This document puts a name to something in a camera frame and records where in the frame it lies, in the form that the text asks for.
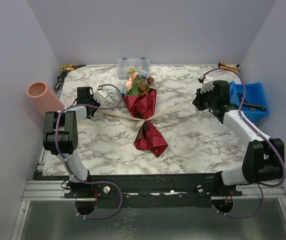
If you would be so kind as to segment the beige printed ribbon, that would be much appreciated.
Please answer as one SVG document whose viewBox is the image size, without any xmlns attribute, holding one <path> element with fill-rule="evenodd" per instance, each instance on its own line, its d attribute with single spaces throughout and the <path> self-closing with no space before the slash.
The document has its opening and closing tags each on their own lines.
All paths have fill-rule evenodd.
<svg viewBox="0 0 286 240">
<path fill-rule="evenodd" d="M 185 100 L 179 104 L 173 105 L 171 107 L 168 107 L 166 109 L 160 110 L 159 112 L 155 113 L 152 117 L 149 117 L 147 119 L 142 119 L 141 117 L 133 117 L 128 114 L 124 114 L 121 112 L 114 111 L 113 109 L 99 109 L 99 113 L 103 113 L 105 115 L 114 116 L 117 118 L 120 118 L 123 122 L 124 120 L 132 121 L 131 129 L 138 130 L 140 127 L 143 126 L 146 122 L 151 122 L 154 120 L 158 120 L 168 114 L 179 112 L 181 110 L 186 109 L 188 106 L 192 106 L 192 115 L 196 115 L 195 113 L 195 106 L 188 100 Z"/>
</svg>

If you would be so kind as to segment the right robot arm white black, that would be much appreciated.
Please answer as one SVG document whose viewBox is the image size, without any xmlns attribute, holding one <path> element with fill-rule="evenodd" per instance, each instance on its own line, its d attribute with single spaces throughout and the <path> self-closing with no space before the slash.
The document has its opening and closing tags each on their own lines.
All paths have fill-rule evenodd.
<svg viewBox="0 0 286 240">
<path fill-rule="evenodd" d="M 213 191 L 217 195 L 226 195 L 232 185 L 258 184 L 277 179 L 281 183 L 284 181 L 286 170 L 283 141 L 264 134 L 236 104 L 230 103 L 227 81 L 204 83 L 197 89 L 192 103 L 198 111 L 209 110 L 246 146 L 242 165 L 218 174 L 220 179 L 213 183 Z"/>
</svg>

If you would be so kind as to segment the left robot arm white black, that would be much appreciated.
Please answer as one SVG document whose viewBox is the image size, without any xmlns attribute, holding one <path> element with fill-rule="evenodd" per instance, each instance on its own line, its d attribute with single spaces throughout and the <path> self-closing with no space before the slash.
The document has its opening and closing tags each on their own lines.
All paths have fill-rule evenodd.
<svg viewBox="0 0 286 240">
<path fill-rule="evenodd" d="M 76 103 L 80 106 L 63 113 L 58 111 L 45 113 L 43 146 L 45 150 L 59 158 L 68 172 L 69 181 L 78 183 L 77 193 L 87 198 L 93 193 L 94 186 L 87 181 L 89 171 L 82 164 L 77 152 L 77 123 L 92 117 L 101 104 L 94 98 L 91 87 L 77 88 Z"/>
</svg>

